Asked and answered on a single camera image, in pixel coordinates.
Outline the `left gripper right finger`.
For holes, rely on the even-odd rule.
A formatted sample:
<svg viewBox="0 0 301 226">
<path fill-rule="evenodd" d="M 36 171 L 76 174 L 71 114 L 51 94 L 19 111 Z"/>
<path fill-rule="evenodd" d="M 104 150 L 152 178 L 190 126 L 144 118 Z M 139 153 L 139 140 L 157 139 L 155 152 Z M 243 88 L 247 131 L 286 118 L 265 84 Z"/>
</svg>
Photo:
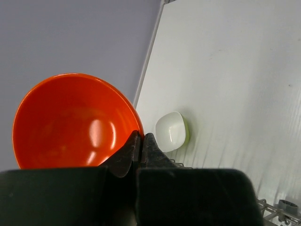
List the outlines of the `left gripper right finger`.
<svg viewBox="0 0 301 226">
<path fill-rule="evenodd" d="M 137 172 L 140 226 L 262 226 L 253 185 L 236 169 L 176 166 L 149 133 Z"/>
</svg>

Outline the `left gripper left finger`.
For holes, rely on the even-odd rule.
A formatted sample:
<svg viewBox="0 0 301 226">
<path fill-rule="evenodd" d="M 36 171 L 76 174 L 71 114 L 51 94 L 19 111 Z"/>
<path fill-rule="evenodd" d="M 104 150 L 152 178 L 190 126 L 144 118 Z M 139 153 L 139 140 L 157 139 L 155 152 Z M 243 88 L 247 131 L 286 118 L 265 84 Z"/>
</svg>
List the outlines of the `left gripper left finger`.
<svg viewBox="0 0 301 226">
<path fill-rule="evenodd" d="M 6 170 L 0 174 L 3 226 L 135 226 L 141 137 L 96 167 Z"/>
</svg>

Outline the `orange-red bowl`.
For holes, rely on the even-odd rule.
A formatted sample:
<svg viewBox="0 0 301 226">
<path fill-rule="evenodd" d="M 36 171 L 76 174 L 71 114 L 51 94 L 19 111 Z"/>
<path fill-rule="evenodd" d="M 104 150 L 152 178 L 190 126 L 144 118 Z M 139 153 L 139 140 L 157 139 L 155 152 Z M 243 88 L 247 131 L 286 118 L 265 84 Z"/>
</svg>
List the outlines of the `orange-red bowl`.
<svg viewBox="0 0 301 226">
<path fill-rule="evenodd" d="M 137 111 L 110 83 L 82 73 L 47 78 L 22 99 L 12 126 L 21 169 L 98 166 L 133 131 L 144 135 Z"/>
</svg>

